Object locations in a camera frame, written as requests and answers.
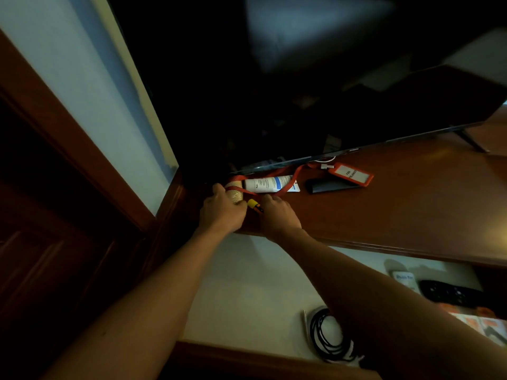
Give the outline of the orange badge holder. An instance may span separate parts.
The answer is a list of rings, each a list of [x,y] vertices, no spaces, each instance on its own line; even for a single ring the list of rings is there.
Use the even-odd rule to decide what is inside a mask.
[[[374,178],[372,173],[365,172],[344,163],[333,164],[332,167],[327,168],[327,172],[361,187],[367,187]]]

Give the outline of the orange white paper sheet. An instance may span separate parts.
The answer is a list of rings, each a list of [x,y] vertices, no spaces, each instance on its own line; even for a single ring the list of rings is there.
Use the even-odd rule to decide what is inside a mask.
[[[446,303],[439,303],[439,307],[497,345],[507,349],[507,320],[497,318],[490,309],[454,306]]]

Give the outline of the black game controller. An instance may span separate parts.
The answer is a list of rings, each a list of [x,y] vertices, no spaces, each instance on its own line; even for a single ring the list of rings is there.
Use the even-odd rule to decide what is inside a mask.
[[[435,303],[466,308],[490,307],[489,297],[476,289],[434,280],[421,280],[418,286],[422,295]]]

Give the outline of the brown wooden door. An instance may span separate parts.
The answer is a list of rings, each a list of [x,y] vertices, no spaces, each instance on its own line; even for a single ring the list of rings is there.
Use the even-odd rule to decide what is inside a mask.
[[[0,380],[34,380],[161,262],[154,215],[0,30]]]

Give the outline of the person's left hand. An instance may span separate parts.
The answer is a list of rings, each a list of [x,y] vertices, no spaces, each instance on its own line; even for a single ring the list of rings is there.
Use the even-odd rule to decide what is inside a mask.
[[[204,200],[195,234],[211,232],[224,238],[242,227],[246,211],[245,201],[233,204],[228,197],[213,198],[212,195]]]

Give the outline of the black remote control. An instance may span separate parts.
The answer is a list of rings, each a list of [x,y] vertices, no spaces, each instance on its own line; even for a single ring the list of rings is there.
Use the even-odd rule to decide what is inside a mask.
[[[305,188],[309,194],[317,194],[324,192],[343,191],[353,188],[361,188],[362,186],[341,178],[314,178],[305,182]]]

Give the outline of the person's left forearm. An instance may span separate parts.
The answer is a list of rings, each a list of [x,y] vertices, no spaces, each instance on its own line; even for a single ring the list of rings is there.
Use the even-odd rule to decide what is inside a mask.
[[[41,380],[157,380],[186,324],[205,270],[232,231],[199,227],[142,283],[109,307]]]

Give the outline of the person's right hand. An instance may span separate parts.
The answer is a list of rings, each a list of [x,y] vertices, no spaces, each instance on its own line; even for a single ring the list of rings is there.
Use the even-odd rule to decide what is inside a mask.
[[[262,234],[272,242],[280,241],[303,231],[300,220],[288,202],[274,197],[274,206],[260,216]]]

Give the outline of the black flat television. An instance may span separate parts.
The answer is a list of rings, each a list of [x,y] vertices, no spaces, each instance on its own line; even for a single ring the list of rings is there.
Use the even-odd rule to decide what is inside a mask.
[[[482,124],[507,0],[107,0],[186,184]]]

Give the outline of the white blue cream tube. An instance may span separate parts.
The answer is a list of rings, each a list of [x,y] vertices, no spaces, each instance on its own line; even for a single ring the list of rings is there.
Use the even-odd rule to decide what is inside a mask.
[[[252,193],[276,193],[287,186],[292,178],[293,175],[246,179],[243,187]]]

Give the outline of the beige twine spool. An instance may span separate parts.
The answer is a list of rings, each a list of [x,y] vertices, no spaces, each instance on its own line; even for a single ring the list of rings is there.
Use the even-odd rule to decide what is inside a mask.
[[[243,201],[243,184],[241,180],[230,181],[224,186],[226,195],[233,204]]]

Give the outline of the person's right forearm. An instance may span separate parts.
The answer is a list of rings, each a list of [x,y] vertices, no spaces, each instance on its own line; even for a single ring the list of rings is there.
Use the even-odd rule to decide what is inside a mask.
[[[390,277],[317,242],[274,233],[383,380],[507,380],[507,351]]]

